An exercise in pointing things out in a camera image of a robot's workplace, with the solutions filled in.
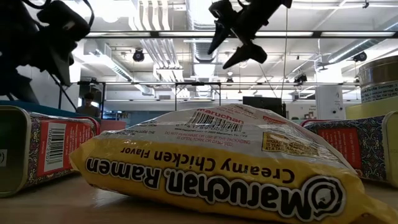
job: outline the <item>barcode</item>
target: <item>barcode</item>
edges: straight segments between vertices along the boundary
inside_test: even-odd
[[[49,123],[47,147],[45,148],[44,172],[63,167],[63,145],[66,124]]]
[[[228,129],[232,131],[242,131],[243,124],[235,123],[221,118],[216,118],[209,114],[195,112],[192,118],[186,123],[190,124],[205,124],[209,128]]]

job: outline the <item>table surface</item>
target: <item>table surface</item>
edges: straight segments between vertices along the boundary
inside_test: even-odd
[[[366,193],[398,209],[398,190],[366,183]],[[184,210],[89,186],[79,175],[0,198],[0,223],[264,223]]]

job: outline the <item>yellow plastic bag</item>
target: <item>yellow plastic bag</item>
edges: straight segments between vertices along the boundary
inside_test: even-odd
[[[105,190],[284,223],[397,223],[316,134],[243,105],[176,111],[103,133],[70,156]]]

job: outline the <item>white barcode sticker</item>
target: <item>white barcode sticker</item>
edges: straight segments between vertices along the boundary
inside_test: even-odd
[[[7,149],[0,149],[0,167],[7,166]]]
[[[63,146],[66,124],[49,123],[47,146],[45,148],[44,172],[63,167]]]
[[[210,128],[221,128],[221,129],[228,129],[232,131],[242,131],[243,124],[235,123],[233,121],[228,121],[227,119],[217,118],[210,114],[195,112],[192,118],[186,123],[189,124],[202,124],[207,125]]]

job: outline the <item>red label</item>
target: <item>red label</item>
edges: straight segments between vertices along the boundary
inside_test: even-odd
[[[354,169],[362,168],[361,150],[356,128],[320,129],[318,135],[341,152]]]
[[[38,177],[71,169],[69,153],[93,137],[91,126],[79,122],[45,119],[40,131]]]
[[[279,121],[279,120],[277,120],[277,119],[270,118],[270,117],[267,117],[267,116],[263,116],[262,118],[264,119],[264,121],[267,121],[267,122],[270,122],[270,123],[274,123],[274,124],[286,124],[286,122]]]

